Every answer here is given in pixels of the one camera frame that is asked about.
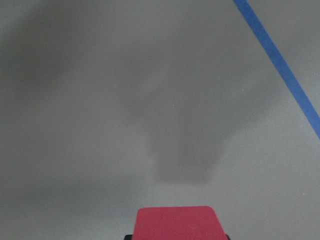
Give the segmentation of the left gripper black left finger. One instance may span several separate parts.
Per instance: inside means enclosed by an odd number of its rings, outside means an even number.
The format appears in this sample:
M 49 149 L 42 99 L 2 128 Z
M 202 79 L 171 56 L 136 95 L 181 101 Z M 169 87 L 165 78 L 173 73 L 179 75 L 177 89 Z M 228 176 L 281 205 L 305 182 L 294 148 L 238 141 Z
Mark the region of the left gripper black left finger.
M 132 240 L 132 235 L 131 234 L 128 234 L 124 237 L 124 240 Z

